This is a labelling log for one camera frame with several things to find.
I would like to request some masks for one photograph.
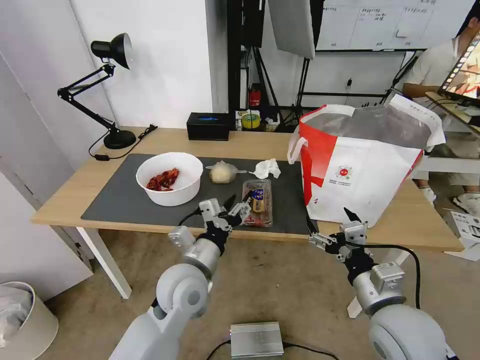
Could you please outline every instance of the concrete floor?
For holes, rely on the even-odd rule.
[[[47,302],[60,320],[57,338],[40,360],[108,359],[131,321],[154,298],[159,275],[180,260],[164,235],[102,231],[130,283],[123,300],[96,264],[91,278]],[[375,258],[382,258],[381,252]],[[478,358],[480,262],[419,252],[422,308],[444,329],[460,359]],[[404,265],[408,303],[413,305],[415,268]],[[285,340],[327,349],[340,359],[375,359],[368,344],[368,319],[348,318],[353,296],[347,271],[333,256],[307,244],[232,240],[214,278],[207,314],[192,320],[182,338],[180,359],[202,360],[228,338],[230,324],[279,321]],[[288,349],[284,359],[326,359]],[[230,359],[230,347],[213,360]]]

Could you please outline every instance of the lamp arm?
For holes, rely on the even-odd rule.
[[[62,88],[58,89],[57,95],[61,99],[65,100],[67,103],[76,107],[82,113],[88,115],[89,117],[94,119],[96,122],[98,122],[101,125],[103,125],[104,127],[106,127],[111,132],[118,132],[119,129],[115,126],[114,122],[111,123],[111,122],[105,120],[105,118],[103,118],[99,114],[91,111],[89,108],[87,108],[86,106],[82,105],[81,103],[79,103],[78,101],[76,101],[74,99],[74,97],[76,95],[78,95],[80,93],[83,93],[85,90],[88,90],[88,89],[94,87],[95,85],[103,82],[104,80],[106,80],[108,78],[111,78],[114,75],[114,69],[115,69],[115,65],[110,64],[110,63],[106,63],[101,68],[95,70],[94,72],[88,74],[85,77],[82,77],[80,80],[75,81],[74,83],[72,83],[72,84],[70,84],[66,87],[62,87]],[[102,78],[98,79],[97,81],[94,81],[90,84],[79,85],[80,83],[82,83],[85,80],[95,76],[98,73],[101,73],[102,71],[104,71],[107,75],[105,75],[104,77],[102,77]]]

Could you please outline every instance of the white shirt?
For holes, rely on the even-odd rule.
[[[460,57],[458,46],[457,37],[425,50],[410,69],[405,83],[425,86],[442,85]],[[422,106],[431,104],[425,96],[414,100]]]

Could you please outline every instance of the white sneaker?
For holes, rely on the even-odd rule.
[[[428,200],[428,202],[434,206],[434,201],[437,198],[437,195],[434,193],[432,188],[429,187],[421,187],[420,191],[423,193],[423,196]]]
[[[480,193],[466,192],[454,197],[452,202],[470,215],[480,217]]]

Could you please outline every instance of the silver metal box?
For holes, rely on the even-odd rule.
[[[257,322],[230,326],[231,358],[278,359],[284,354],[280,324]]]

